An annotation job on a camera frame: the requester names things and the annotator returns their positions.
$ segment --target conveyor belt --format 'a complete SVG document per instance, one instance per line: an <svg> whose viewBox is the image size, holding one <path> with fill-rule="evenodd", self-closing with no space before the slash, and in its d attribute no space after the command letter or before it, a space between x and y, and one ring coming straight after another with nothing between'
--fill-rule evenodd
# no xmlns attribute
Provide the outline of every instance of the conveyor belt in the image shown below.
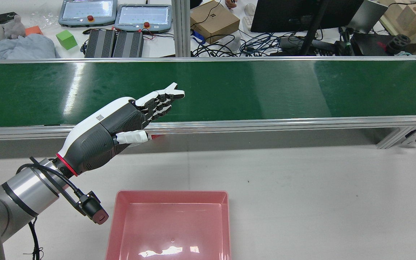
<svg viewBox="0 0 416 260"><path fill-rule="evenodd" d="M218 130L249 122L259 127L254 130L302 125L308 122L303 118L322 125L416 124L415 58L63 60L0 63L0 129L25 133L54 126L50 129L65 136L69 128L63 125L78 123L108 102L138 98L173 81L186 98L156 123L169 122L159 127L180 132L188 125L181 122Z"/></svg>

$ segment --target white table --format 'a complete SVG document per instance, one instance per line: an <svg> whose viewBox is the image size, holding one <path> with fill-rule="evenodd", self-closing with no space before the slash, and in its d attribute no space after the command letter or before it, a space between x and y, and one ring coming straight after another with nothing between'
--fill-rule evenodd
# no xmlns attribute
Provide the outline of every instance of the white table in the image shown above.
<svg viewBox="0 0 416 260"><path fill-rule="evenodd" d="M251 134L164 136L73 178L110 219L94 224L61 197L36 223L44 259L104 259L119 190L227 191L234 260L416 259L416 149L377 150L355 130ZM62 144L0 142L0 184ZM31 259L29 228L4 247Z"/></svg>
<svg viewBox="0 0 416 260"><path fill-rule="evenodd" d="M245 16L244 13L244 6L248 3L256 4L257 0L239 0L237 3L237 7L229 10L235 16L240 19L240 26L239 28L244 31L243 27L243 20L242 18ZM125 4L125 3L134 3L134 4L143 4L145 0L118 0L118 4ZM171 0L149 0L150 4L171 4ZM82 34L83 31L89 29L87 27L80 27L80 28L69 28L60 26L58 23L58 16L60 13L62 1L49 1L49 0L24 0L23 4L18 1L7 1L7 0L0 0L0 13L8 13L8 12L15 12L18 13L22 17L22 23L25 27L31 27L34 25L39 25L42 29L42 32L45 36L50 38L56 47L61 58L83 58L84 54L79 51L82 44L89 38L89 35ZM224 0L221 0L221 5L225 6ZM112 25L103 26L99 28L106 28L111 29ZM383 30L383 26L380 22L375 25L375 31L380 31L379 34L387 34L386 31ZM61 31L68 30L70 31L78 43L78 46L70 50L66 50L63 48L59 41L56 38L56 34L60 33ZM258 36L260 33L253 33L244 31L251 36ZM324 42L334 43L336 40L339 40L339 33L336 28L333 29L324 29ZM239 31L233 33L238 38L244 39L246 41L250 40L249 36L246 36ZM276 36L283 35L283 33L276 33ZM305 32L299 32L296 34L297 36L305 36ZM191 40L191 49L195 50L198 44ZM231 49L234 52L238 51L239 44L233 46ZM174 40L173 38L163 38L163 37L156 37L152 41L145 40L144 47L142 50L142 57L162 57L173 55L174 51Z"/></svg>
<svg viewBox="0 0 416 260"><path fill-rule="evenodd" d="M145 0L118 0L118 5L125 3L143 4L145 3ZM151 3L170 5L171 0L151 0ZM61 6L61 0L24 0L23 2L0 0L0 13L18 13L18 15L22 17L22 23L26 28L38 25L41 28L43 35L50 38L54 42L56 50L61 58L83 58L84 54L79 51L79 49L89 38L89 35L84 35L82 33L91 27L69 28L60 26L57 20L59 18ZM112 26L113 25L98 28L111 29ZM68 30L74 35L78 46L66 50L60 45L56 38L56 34L64 30ZM143 57L162 57L172 54L174 54L173 38L156 37L152 41L146 40L142 49Z"/></svg>

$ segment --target monitor stand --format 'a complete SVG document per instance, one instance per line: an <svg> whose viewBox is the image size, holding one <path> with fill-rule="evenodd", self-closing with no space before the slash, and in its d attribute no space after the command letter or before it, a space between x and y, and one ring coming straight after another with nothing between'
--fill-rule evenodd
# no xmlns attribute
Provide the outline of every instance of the monitor stand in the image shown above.
<svg viewBox="0 0 416 260"><path fill-rule="evenodd" d="M312 22L309 25L309 29L307 30L307 34L304 37L304 39L293 36L290 36L288 38L282 38L282 40L287 39L287 41L289 41L290 43L290 47L293 47L293 50L284 50L284 53L289 53L290 56L307 56L307 54L309 53L309 48L312 45L312 41L314 40L314 37L317 33L317 30L320 28L320 22L322 21L322 17L325 14L325 10L327 9L329 2L330 0L320 0L320 3L318 4L317 13L312 18Z"/></svg>

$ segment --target aluminum frame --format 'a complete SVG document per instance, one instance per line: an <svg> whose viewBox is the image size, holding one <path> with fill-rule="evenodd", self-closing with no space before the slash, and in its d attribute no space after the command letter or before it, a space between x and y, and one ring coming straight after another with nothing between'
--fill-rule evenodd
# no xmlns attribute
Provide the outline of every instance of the aluminum frame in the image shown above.
<svg viewBox="0 0 416 260"><path fill-rule="evenodd" d="M74 125L0 127L0 140L65 138ZM416 129L416 116L325 117L291 120L233 120L150 123L151 135L229 133L285 130L395 128L377 147L389 148Z"/></svg>
<svg viewBox="0 0 416 260"><path fill-rule="evenodd" d="M43 64L70 62L210 62L210 61L416 61L411 56L291 56L291 57L176 57L176 58L78 58L78 59L43 59L43 60L0 60L0 64Z"/></svg>

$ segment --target plastic tray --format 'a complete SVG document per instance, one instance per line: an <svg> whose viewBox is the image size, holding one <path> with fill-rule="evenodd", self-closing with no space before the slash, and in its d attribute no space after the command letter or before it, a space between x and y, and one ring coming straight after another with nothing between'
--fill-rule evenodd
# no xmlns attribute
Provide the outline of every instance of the plastic tray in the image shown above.
<svg viewBox="0 0 416 260"><path fill-rule="evenodd" d="M225 191L119 191L106 260L230 260Z"/></svg>

